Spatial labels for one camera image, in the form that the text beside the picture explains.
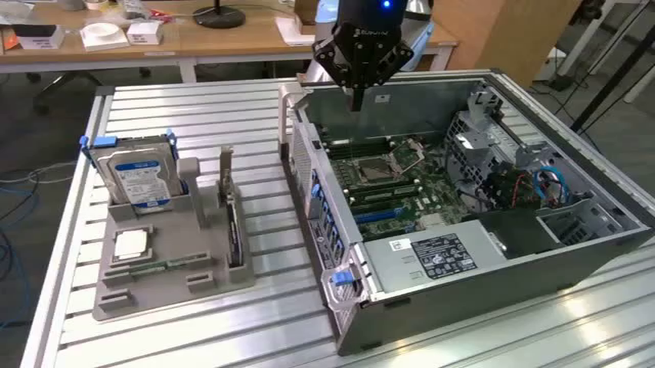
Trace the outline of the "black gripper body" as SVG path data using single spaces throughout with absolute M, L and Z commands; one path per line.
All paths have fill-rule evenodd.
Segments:
M 375 42 L 403 40 L 402 23 L 406 1 L 366 0 L 341 1 L 333 40 L 342 54 L 342 62 L 353 68 L 354 87 L 358 89 L 358 48 Z

